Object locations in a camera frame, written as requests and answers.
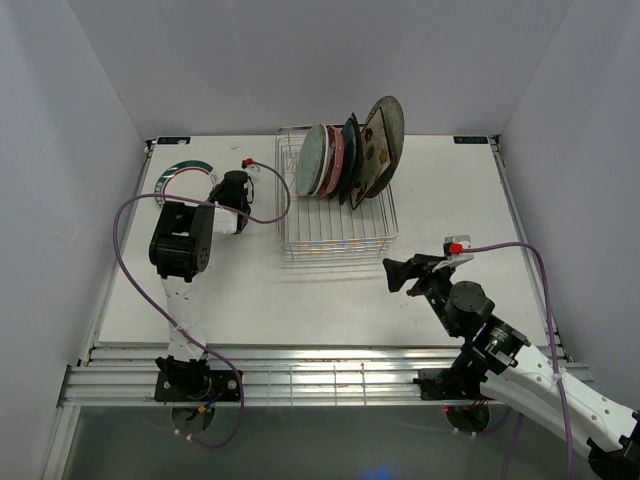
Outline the black floral square plate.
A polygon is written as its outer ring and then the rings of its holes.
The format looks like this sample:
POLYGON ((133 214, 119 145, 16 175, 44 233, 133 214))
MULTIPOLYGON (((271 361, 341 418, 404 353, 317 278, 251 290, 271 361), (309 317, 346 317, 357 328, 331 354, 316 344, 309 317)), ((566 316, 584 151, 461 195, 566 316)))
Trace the black floral square plate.
POLYGON ((360 124, 355 113, 351 113, 341 130, 344 140, 343 166, 338 184, 338 200, 343 205, 355 184, 362 161, 360 124))

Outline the wire dish rack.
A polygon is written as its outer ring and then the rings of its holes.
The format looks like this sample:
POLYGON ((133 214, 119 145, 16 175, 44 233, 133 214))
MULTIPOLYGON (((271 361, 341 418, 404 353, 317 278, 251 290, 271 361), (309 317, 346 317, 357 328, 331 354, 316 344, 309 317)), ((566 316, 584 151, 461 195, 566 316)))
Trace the wire dish rack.
POLYGON ((320 260, 345 255, 378 256, 397 238, 399 228, 390 186, 355 209, 349 202, 296 191, 296 167, 309 128, 285 127, 276 133, 275 166, 282 180, 275 182, 277 238, 289 259, 320 260))

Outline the cream floral square plate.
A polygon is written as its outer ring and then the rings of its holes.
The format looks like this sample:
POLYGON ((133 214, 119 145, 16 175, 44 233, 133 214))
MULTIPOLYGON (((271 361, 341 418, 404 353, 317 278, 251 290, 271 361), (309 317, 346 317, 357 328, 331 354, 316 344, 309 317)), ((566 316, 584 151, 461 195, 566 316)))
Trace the cream floral square plate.
POLYGON ((355 210, 364 201, 373 185, 391 165, 385 118, 381 106, 377 107, 361 131, 363 164, 350 195, 355 210))

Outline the pink dotted plate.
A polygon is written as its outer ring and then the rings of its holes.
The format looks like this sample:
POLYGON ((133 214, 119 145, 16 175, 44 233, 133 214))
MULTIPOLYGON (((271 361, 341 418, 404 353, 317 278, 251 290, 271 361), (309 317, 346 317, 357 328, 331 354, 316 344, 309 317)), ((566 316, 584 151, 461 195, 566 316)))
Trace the pink dotted plate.
POLYGON ((329 196, 337 187, 342 173, 344 158, 344 138, 340 130, 329 125, 328 132, 333 142, 331 146, 331 159, 329 169, 325 175, 324 190, 322 196, 329 196))

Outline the mint green flower plate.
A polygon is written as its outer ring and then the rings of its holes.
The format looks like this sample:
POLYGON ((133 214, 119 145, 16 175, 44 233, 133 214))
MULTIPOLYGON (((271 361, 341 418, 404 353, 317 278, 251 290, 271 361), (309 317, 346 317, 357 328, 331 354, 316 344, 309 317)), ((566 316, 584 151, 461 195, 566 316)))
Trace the mint green flower plate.
POLYGON ((299 151, 296 166, 296 192, 308 196, 315 192, 324 167, 327 133, 322 124, 312 126, 299 151))

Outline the speckled round plate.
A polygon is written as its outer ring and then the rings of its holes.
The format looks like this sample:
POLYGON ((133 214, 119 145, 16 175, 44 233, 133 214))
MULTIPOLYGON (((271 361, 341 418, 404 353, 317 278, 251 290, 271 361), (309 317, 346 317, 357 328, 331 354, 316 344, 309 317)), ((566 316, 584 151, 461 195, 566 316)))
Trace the speckled round plate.
POLYGON ((404 112, 397 98, 387 95, 379 99, 369 111, 365 122, 368 122, 379 108, 382 109, 385 118, 385 132, 390 149, 391 165, 375 181, 367 192, 367 198, 376 197, 391 181, 401 160, 405 139, 404 112))

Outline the white plate green rim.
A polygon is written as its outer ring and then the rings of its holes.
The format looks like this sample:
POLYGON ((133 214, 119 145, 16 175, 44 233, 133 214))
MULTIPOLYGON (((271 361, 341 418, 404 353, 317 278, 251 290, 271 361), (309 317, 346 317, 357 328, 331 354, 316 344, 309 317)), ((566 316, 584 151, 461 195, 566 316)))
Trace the white plate green rim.
POLYGON ((331 164, 333 161, 333 156, 335 151, 334 127, 331 125, 324 125, 324 127, 325 127, 325 133, 326 133, 324 163, 323 163, 321 178, 318 180, 316 189, 314 191, 315 195, 323 195, 327 189, 329 178, 330 178, 331 164))
POLYGON ((209 163, 181 161, 167 168, 156 180, 154 192, 160 197, 156 197, 155 202, 162 208, 167 195, 206 200, 219 182, 218 173, 209 163))

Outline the teal square plate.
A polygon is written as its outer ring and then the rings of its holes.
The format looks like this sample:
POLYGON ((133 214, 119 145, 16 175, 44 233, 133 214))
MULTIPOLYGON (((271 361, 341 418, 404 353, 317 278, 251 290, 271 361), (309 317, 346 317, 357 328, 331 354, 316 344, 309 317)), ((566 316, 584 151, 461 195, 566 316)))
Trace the teal square plate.
POLYGON ((357 136, 359 123, 354 113, 344 123, 341 133, 344 138, 344 158, 342 173, 336 189, 329 195, 330 199, 337 198, 343 205, 349 196, 355 182, 357 160, 357 136))

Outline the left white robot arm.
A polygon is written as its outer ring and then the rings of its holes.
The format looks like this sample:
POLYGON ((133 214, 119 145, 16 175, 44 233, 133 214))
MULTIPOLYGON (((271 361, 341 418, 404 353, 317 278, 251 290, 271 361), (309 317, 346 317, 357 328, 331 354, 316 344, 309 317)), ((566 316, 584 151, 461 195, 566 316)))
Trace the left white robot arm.
POLYGON ((149 246, 149 259, 164 288, 167 312, 173 318, 167 355, 156 360, 170 386, 190 399, 205 397, 212 376, 201 348, 205 344, 192 295, 212 253, 216 232, 235 235, 251 213, 253 180, 241 170, 227 172, 213 187, 208 206, 167 200, 149 246))

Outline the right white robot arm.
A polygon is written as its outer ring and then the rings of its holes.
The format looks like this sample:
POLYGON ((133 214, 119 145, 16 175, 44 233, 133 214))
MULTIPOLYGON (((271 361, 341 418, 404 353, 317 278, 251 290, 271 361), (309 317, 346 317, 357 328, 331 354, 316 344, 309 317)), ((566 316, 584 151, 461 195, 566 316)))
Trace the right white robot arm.
POLYGON ((417 254, 382 262, 390 292, 414 284, 446 333, 462 339, 452 365, 414 382, 424 400, 497 400, 534 420, 587 459, 601 479, 639 476, 639 413, 601 395, 547 357, 527 337, 494 315, 480 284, 452 282, 450 257, 417 254))

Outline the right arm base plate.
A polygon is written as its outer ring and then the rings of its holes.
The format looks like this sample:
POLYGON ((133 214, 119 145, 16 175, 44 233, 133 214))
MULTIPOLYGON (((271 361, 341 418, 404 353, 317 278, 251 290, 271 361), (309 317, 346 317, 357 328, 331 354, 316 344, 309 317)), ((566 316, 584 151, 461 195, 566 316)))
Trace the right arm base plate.
POLYGON ((413 383, 419 387, 422 400, 477 400, 479 382, 453 369, 420 369, 413 383))

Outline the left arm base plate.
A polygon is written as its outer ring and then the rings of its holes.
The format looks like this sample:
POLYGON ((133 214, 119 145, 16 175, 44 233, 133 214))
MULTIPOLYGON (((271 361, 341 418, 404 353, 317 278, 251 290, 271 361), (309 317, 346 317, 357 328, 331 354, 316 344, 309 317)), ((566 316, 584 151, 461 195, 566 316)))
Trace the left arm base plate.
POLYGON ((241 399, 239 383, 232 371, 209 370, 199 379, 160 372, 153 395, 156 402, 164 403, 205 404, 215 397, 219 402, 238 402, 241 399))

